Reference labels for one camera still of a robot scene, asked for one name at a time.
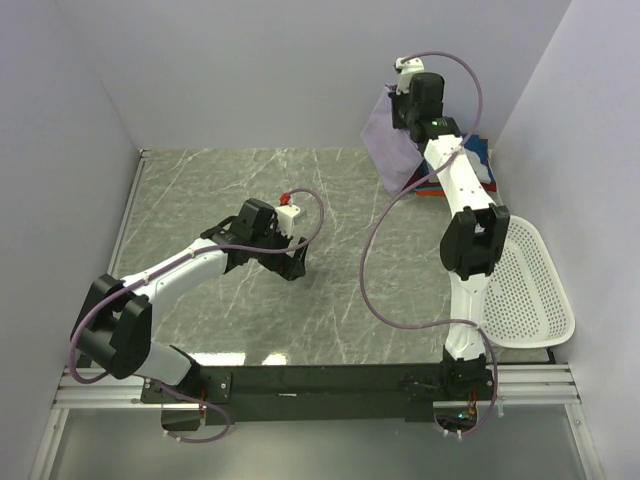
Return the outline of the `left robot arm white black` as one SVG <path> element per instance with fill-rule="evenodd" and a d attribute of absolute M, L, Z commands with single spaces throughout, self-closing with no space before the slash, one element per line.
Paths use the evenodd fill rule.
<path fill-rule="evenodd" d="M 277 207 L 251 198 L 237 215 L 150 269 L 122 279 L 98 277 L 72 330 L 73 350 L 116 379 L 138 375 L 159 381 L 176 401 L 203 396 L 200 364 L 174 346 L 153 341 L 154 321 L 191 289 L 251 259 L 288 281 L 304 276 L 306 246 L 293 254 L 285 251 L 303 215 L 289 195 Z"/>

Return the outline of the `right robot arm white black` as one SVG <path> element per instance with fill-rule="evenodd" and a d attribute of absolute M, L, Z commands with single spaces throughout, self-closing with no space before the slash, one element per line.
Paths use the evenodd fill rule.
<path fill-rule="evenodd" d="M 486 193 L 462 146 L 455 120 L 443 114 L 444 87 L 440 75 L 411 67 L 398 73 L 390 98 L 393 127 L 409 133 L 436 173 L 451 212 L 440 242 L 440 259 L 449 272 L 455 322 L 449 326 L 438 378 L 444 395 L 460 399 L 492 383 L 479 326 L 510 213 Z"/>

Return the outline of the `purple t shirt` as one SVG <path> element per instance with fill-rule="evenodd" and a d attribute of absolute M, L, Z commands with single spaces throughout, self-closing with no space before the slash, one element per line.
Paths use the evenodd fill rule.
<path fill-rule="evenodd" d="M 422 164 L 423 156 L 406 131 L 392 126 L 391 90 L 389 85 L 382 87 L 361 138 L 385 190 L 396 196 L 409 184 Z"/>

